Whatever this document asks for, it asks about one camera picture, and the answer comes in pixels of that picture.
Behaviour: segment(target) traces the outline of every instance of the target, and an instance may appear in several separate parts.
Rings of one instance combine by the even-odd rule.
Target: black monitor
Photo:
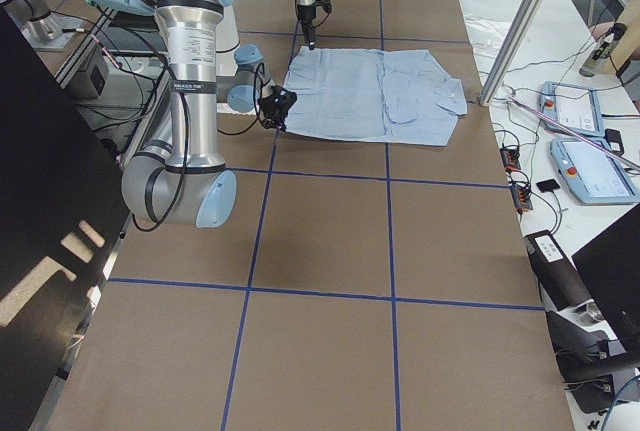
[[[640,205],[573,255],[611,329],[628,351],[640,349]]]

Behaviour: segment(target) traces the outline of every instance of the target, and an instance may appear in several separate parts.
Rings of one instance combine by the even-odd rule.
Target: white table
[[[474,45],[474,57],[481,80],[485,80],[491,70],[499,46],[499,38],[506,33],[513,20],[521,0],[460,0],[465,15],[467,31],[470,41]],[[580,18],[571,0],[544,0],[539,8],[518,53],[509,69],[520,68],[529,63],[547,60],[564,60],[582,51],[576,59],[571,57],[561,63],[545,63],[527,66],[520,71],[509,72],[504,82],[514,88],[530,88],[539,90],[545,81],[562,81],[569,84],[589,86],[596,89],[619,86],[615,76],[598,75],[585,78],[578,73],[590,49],[593,39],[589,30]],[[500,90],[497,98],[504,95]],[[518,91],[518,97],[526,104],[536,107],[538,94],[533,91]],[[603,113],[612,115],[627,115],[637,113],[636,109],[621,87],[599,92]],[[522,143],[532,143],[534,134],[513,123],[536,129],[538,119],[532,114],[511,106],[509,113],[506,105],[499,99],[494,99],[490,109],[492,121],[496,129],[506,129],[516,134]],[[606,119],[605,127],[621,131],[625,147],[625,157],[634,162],[640,162],[640,120],[636,119]],[[554,178],[561,185],[561,178],[557,176],[555,166],[549,155],[549,142],[556,137],[544,130],[543,126],[537,130],[539,141],[536,145],[521,148],[520,164],[532,183]],[[497,133],[498,143],[502,143],[504,133]],[[505,144],[515,144],[515,139],[505,136]],[[640,179],[634,178],[636,185]],[[600,231],[605,229],[620,216],[627,212],[631,205],[616,206],[583,206],[564,189],[556,191],[556,195],[563,208],[562,227],[555,234],[555,238],[568,256],[571,256],[584,244],[589,242]],[[555,207],[556,203],[550,198],[549,202]],[[523,235],[543,229],[551,229],[554,214],[543,202],[532,197],[534,210],[524,213],[521,221]],[[573,313],[562,312],[570,319]],[[606,325],[592,326],[589,331],[604,329],[611,334]],[[567,399],[577,430],[584,430],[594,420],[602,417],[596,414],[583,414],[570,393]],[[607,425],[607,431],[636,431],[640,423],[640,403],[629,403],[615,408]]]

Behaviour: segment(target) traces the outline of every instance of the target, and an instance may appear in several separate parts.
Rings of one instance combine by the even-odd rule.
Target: bottle
[[[622,23],[614,23],[609,31],[600,36],[600,39],[598,39],[596,44],[596,49],[580,67],[580,74],[588,78],[594,76],[606,60],[609,59],[609,56],[611,56],[611,53],[616,48],[626,31],[626,25]]]

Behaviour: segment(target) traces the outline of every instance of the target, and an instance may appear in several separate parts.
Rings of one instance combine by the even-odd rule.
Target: table surface
[[[483,80],[494,62],[497,46],[500,44],[499,37],[504,34],[503,32],[512,21],[520,2],[521,0],[460,0],[470,40],[474,45],[475,60]],[[535,91],[539,90],[545,81],[588,86],[599,90],[598,97],[603,113],[637,115],[631,99],[614,76],[596,75],[593,78],[585,78],[578,73],[578,69],[593,46],[591,34],[571,0],[543,0],[509,67],[513,71],[506,74],[504,83],[518,88],[518,97],[533,107],[536,107],[538,99]],[[554,62],[530,64],[542,61]],[[496,123],[495,129],[507,129],[516,134],[522,143],[534,142],[535,135],[530,130],[536,130],[538,119],[515,106],[511,106],[508,110],[500,102],[500,97],[503,95],[504,91],[500,90],[497,94],[498,99],[494,100],[490,106],[491,119]],[[605,119],[605,126],[621,131],[625,157],[636,163],[640,162],[640,119]],[[554,178],[562,186],[562,179],[557,175],[556,166],[549,155],[549,142],[558,135],[546,132],[543,127],[538,128],[537,132],[539,136],[537,144],[521,148],[521,166],[533,183]],[[496,136],[501,143],[502,133],[499,132]],[[505,144],[514,143],[511,137],[506,137]],[[632,180],[636,186],[639,185],[637,178]],[[556,195],[565,211],[562,226],[555,234],[555,239],[569,257],[632,207],[632,205],[584,206],[579,204],[564,186],[556,191]],[[551,229],[554,223],[551,209],[539,197],[534,196],[532,201],[534,210],[525,213],[521,221],[523,235]],[[551,199],[549,201],[557,208],[554,201]],[[570,309],[562,311],[561,314],[577,322],[575,313]],[[606,323],[586,329],[603,330],[613,336]],[[582,414],[570,395],[568,399],[576,429],[584,429],[592,420],[602,420],[602,417],[596,414]],[[620,406],[613,413],[607,431],[635,430],[638,420],[640,420],[639,403]]]
[[[235,8],[279,81],[293,2]],[[332,3],[319,46],[426,48],[479,92],[458,0]],[[128,231],[50,430],[572,429],[486,109],[446,148],[220,141],[229,222]]]

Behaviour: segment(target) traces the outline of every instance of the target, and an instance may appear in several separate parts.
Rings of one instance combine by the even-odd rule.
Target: folded shirt
[[[467,113],[460,80],[426,50],[303,47],[285,87],[298,94],[287,130],[316,138],[445,146]]]

